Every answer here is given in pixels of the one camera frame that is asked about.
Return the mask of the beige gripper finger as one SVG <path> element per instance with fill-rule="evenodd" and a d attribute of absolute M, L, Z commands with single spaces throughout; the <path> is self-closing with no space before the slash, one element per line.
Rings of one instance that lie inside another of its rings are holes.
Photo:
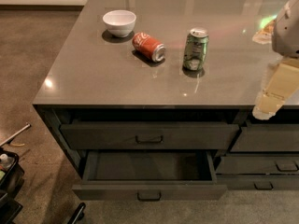
<path fill-rule="evenodd" d="M 283 99 L 260 91 L 256 97 L 252 115 L 258 120 L 269 120 L 276 115 L 284 104 Z"/>

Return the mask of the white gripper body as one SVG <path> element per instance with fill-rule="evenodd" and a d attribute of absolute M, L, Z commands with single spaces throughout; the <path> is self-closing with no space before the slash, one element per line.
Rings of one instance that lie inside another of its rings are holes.
<path fill-rule="evenodd" d="M 288 99 L 299 89 L 299 60 L 286 58 L 275 68 L 264 92 L 278 99 Z"/>

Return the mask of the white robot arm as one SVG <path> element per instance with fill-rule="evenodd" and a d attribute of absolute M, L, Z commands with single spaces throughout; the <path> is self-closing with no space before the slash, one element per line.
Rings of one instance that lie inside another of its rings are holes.
<path fill-rule="evenodd" d="M 289 0 L 252 40 L 271 44 L 272 50 L 282 56 L 268 65 L 252 110 L 254 118 L 268 120 L 299 90 L 299 0 Z"/>

